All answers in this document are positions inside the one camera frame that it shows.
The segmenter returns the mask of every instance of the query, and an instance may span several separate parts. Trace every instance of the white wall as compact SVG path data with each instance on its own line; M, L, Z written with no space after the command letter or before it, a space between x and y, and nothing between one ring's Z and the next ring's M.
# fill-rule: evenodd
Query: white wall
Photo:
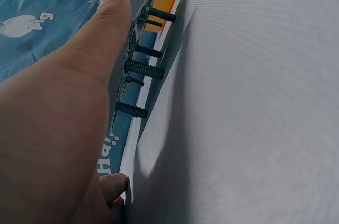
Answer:
M188 0L172 36L131 223L339 223L339 0Z

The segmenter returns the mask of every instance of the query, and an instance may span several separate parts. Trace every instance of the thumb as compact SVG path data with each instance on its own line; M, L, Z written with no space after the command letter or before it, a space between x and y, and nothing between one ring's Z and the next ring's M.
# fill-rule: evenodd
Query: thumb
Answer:
M108 84L131 25L130 0L100 0L97 12L49 58Z

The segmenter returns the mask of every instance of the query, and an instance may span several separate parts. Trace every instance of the skin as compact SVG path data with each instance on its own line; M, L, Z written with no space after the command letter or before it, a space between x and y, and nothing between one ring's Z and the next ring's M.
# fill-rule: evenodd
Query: skin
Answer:
M64 46L0 84L0 223L120 223L128 178L98 178L129 0L100 0Z

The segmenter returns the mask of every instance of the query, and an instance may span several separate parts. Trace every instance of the black screw thread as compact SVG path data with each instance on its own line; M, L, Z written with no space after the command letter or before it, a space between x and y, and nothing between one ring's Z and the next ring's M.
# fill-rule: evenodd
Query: black screw thread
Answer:
M150 48L146 48L146 47L140 46L140 45L136 46L136 51L141 52L141 53L145 53L149 56L153 56L153 57L156 57L156 58L160 58L161 55L162 55L162 53L160 51L150 49Z
M147 10L147 13L149 15L152 15L152 16L156 16L160 19L164 19L164 20L167 20L167 21L171 21L171 22L175 22L176 20L176 15L173 15L171 13L167 13L165 11L161 11L161 10L158 10L156 8L149 8Z
M122 103L120 101L117 102L117 105L115 107L116 111L131 115L133 117L141 117L141 118L147 118L148 111L146 109L141 109L136 106L132 106L126 103Z
M165 74L165 71L163 69L148 64L143 64L138 61L133 61L131 59L126 60L125 70L152 77L158 80L162 80Z

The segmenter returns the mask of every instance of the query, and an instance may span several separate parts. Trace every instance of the finger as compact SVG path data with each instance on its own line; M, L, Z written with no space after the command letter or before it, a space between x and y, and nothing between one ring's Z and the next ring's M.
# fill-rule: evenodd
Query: finger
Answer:
M53 65L62 65L107 84L130 24L130 0L100 0L93 17L44 62L53 60Z
M113 204L110 206L112 223L123 224L125 212L124 212L124 200L122 197L118 197Z
M99 189L110 206L126 189L128 177L124 174L112 174L99 177Z

